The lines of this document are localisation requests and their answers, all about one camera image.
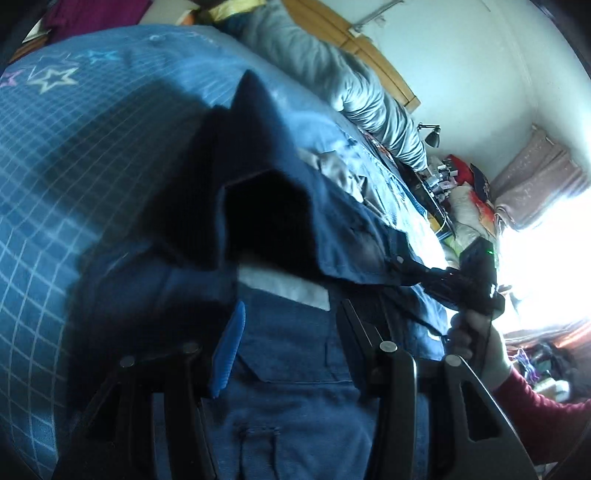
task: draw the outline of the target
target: blue bedsheet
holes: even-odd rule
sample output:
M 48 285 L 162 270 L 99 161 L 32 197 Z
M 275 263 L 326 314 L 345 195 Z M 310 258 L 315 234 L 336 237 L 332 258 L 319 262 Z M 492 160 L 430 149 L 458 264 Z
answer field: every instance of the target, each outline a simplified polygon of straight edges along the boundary
M 0 423 L 43 478 L 69 433 L 67 365 L 80 332 L 68 311 L 80 272 L 126 235 L 246 69 L 265 82 L 299 147 L 337 151 L 372 179 L 392 226 L 425 264 L 444 265 L 424 212 L 356 128 L 227 35 L 137 26 L 25 57 L 0 79 Z

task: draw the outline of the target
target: lamp shade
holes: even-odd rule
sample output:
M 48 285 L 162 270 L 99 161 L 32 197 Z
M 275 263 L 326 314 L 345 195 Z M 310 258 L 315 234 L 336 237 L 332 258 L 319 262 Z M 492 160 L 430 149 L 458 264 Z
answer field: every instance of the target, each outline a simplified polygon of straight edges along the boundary
M 439 133 L 441 133 L 441 128 L 435 127 L 433 131 L 427 135 L 425 143 L 429 145 L 429 147 L 437 148 L 439 146 Z

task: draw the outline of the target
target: pink star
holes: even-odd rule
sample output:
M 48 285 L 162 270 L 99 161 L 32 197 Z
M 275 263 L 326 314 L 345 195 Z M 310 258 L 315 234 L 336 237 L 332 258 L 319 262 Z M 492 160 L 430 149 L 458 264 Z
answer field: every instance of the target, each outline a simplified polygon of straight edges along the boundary
M 14 80 L 17 75 L 22 73 L 22 70 L 17 70 L 16 72 L 4 72 L 2 76 L 0 76 L 0 88 L 2 87 L 16 87 L 18 83 Z

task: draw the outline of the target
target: yellow star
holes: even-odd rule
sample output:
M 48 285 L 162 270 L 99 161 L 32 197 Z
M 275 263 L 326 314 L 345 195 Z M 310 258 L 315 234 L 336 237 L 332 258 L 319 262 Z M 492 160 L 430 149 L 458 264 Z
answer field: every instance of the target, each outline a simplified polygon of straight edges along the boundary
M 76 85 L 78 82 L 70 78 L 70 75 L 72 75 L 76 70 L 78 70 L 78 68 L 60 71 L 49 68 L 47 69 L 45 75 L 35 80 L 29 80 L 27 85 L 41 85 L 41 91 L 39 93 L 45 93 L 57 85 Z M 51 80 L 52 77 L 58 77 L 59 79 Z

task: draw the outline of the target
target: gray blanket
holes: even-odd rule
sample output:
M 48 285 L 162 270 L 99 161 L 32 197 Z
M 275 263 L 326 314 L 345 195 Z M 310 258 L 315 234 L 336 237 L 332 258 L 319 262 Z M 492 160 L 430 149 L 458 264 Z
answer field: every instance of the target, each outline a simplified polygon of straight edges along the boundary
M 281 0 L 268 0 L 249 15 L 240 41 L 370 132 L 394 157 L 414 170 L 427 168 L 413 119 L 375 72 L 296 25 Z

